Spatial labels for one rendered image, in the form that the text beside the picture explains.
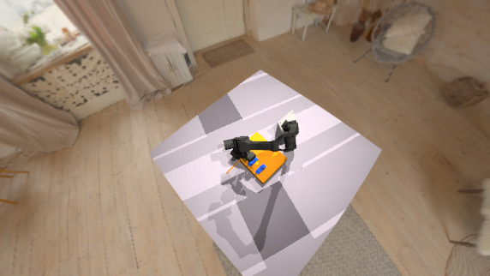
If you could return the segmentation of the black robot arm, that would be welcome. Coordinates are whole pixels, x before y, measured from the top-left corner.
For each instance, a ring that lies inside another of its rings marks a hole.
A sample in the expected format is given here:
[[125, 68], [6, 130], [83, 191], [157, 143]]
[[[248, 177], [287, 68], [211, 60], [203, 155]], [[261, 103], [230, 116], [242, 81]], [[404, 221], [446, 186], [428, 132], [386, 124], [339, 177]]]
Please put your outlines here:
[[[234, 148], [230, 155], [235, 159], [240, 159], [243, 153], [250, 150], [290, 152], [296, 149], [296, 135], [299, 133], [298, 122], [296, 120], [287, 121], [281, 125], [287, 134], [280, 135], [274, 141], [251, 141], [249, 136], [239, 136], [238, 138], [224, 141], [225, 150]], [[279, 142], [284, 138], [285, 149], [279, 148]]]

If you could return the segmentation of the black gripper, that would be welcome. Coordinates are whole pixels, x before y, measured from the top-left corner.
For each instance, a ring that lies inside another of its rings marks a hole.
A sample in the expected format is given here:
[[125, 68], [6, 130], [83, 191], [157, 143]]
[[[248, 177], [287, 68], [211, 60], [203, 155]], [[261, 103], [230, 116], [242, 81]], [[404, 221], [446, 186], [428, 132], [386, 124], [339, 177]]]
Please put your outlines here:
[[256, 154], [252, 151], [248, 151], [247, 153], [244, 153], [242, 155], [248, 162], [251, 162], [255, 157]]

